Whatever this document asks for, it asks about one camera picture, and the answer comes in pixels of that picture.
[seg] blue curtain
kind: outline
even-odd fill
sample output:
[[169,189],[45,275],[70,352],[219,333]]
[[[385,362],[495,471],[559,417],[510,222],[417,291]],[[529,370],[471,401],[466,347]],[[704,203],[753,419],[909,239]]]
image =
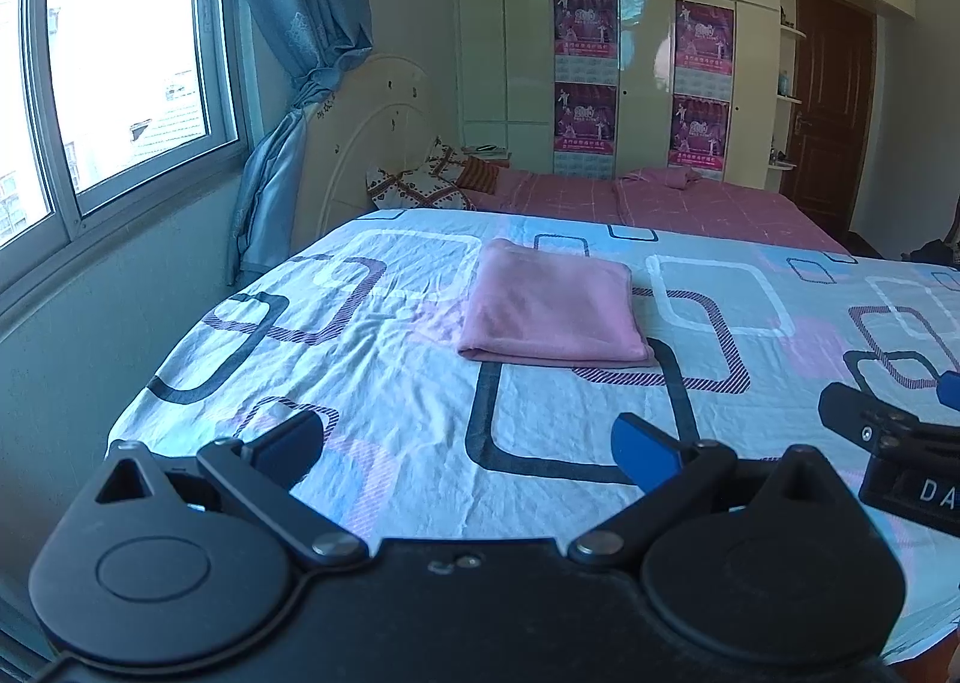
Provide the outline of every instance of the blue curtain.
[[246,285],[290,253],[296,191],[304,167],[304,106],[323,101],[373,48],[370,0],[248,0],[296,98],[244,169],[227,249],[227,282]]

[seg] folded towel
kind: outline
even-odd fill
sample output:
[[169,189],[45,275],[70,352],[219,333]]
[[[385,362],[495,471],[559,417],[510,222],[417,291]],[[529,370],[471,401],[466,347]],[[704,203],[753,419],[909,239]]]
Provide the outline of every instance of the folded towel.
[[665,184],[674,190],[685,190],[690,182],[703,178],[699,171],[688,166],[670,166],[669,168],[641,168],[639,172],[628,173],[630,178],[642,178],[654,184]]
[[630,269],[506,239],[480,253],[458,352],[476,361],[571,368],[653,360],[634,320]]

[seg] bedsheet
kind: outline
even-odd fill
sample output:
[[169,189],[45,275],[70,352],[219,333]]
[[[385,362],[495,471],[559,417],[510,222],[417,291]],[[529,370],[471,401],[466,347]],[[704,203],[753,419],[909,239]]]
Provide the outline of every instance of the bedsheet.
[[[477,364],[456,354],[480,248],[496,237],[625,263],[658,366]],[[854,491],[867,453],[821,426],[832,381],[960,424],[960,275],[914,264],[617,224],[419,209],[359,218],[209,312],[115,424],[165,456],[250,440],[293,411],[323,457],[293,491],[373,547],[384,537],[556,537],[640,496],[611,460],[616,416],[747,458],[821,448]],[[909,658],[960,616],[960,540],[868,509],[908,580],[887,646]]]
[[[655,176],[644,172],[643,176]],[[699,179],[685,190],[657,181],[613,181],[624,224],[755,241],[781,247],[845,250],[779,193]]]
[[643,169],[635,176],[609,181],[506,169],[501,172],[496,197],[487,196],[476,205],[487,211],[528,217],[651,227],[831,253],[845,251],[779,193],[710,179],[675,190],[656,177],[662,170]]

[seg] poster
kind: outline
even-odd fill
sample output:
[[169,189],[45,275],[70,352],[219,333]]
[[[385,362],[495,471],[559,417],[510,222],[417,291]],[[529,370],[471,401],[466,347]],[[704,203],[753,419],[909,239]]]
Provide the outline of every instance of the poster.
[[611,178],[617,88],[558,82],[554,97],[554,173]]
[[677,1],[671,165],[722,178],[733,99],[731,8]]
[[669,162],[723,171],[730,104],[685,95],[673,97]]
[[674,92],[733,99],[733,10],[677,1]]
[[619,0],[554,0],[557,82],[619,83]]

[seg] door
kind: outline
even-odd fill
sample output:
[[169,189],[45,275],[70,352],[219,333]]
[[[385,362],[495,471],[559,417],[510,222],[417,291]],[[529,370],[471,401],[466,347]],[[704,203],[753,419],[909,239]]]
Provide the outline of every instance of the door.
[[867,148],[874,35],[867,11],[839,0],[797,0],[796,96],[781,193],[838,241],[847,236]]

